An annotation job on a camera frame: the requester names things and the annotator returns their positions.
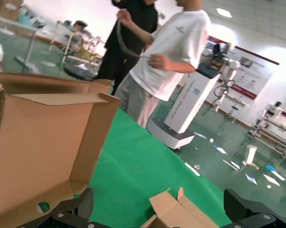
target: ceiling light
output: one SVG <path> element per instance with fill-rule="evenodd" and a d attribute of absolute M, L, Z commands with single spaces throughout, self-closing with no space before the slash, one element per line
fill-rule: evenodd
<path fill-rule="evenodd" d="M 231 18 L 232 15 L 230 14 L 229 11 L 225 10 L 225 9 L 217 9 L 218 14 L 227 17 L 227 18 Z"/>

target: wall poster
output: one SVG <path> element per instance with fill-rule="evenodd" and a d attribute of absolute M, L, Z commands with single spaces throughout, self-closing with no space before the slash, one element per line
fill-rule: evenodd
<path fill-rule="evenodd" d="M 222 40 L 210 37 L 207 48 L 212 48 L 215 44 L 220 43 L 226 44 Z M 253 100 L 261 93 L 273 72 L 279 66 L 277 62 L 237 46 L 229 51 L 228 56 L 241 64 L 234 77 L 236 85 L 233 86 L 233 89 Z"/>

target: green tablecloth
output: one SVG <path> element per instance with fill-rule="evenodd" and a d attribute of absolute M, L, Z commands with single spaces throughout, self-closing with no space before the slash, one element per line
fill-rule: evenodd
<path fill-rule="evenodd" d="M 218 226 L 230 223 L 223 193 L 121 110 L 89 187 L 95 193 L 90 219 L 114 228 L 140 227 L 153 215 L 149 198 L 168 188 L 176 197 L 180 187 Z"/>

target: cable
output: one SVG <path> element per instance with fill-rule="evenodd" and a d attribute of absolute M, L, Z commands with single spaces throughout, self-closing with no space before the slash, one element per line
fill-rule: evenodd
<path fill-rule="evenodd" d="M 150 56 L 140 56 L 137 53 L 134 53 L 132 50 L 129 50 L 128 47 L 126 46 L 126 44 L 123 41 L 123 37 L 121 34 L 121 21 L 118 20 L 117 22 L 117 27 L 116 27 L 116 34 L 118 37 L 118 42 L 120 44 L 120 47 L 122 49 L 122 51 L 130 56 L 136 57 L 136 58 L 146 58 L 146 59 L 151 59 Z"/>

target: gray pants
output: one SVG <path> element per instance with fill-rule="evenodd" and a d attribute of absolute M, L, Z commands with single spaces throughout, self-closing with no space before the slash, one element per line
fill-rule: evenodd
<path fill-rule="evenodd" d="M 159 99 L 139 86 L 130 74 L 119 85 L 115 96 L 122 100 L 120 108 L 143 128 L 159 103 Z"/>

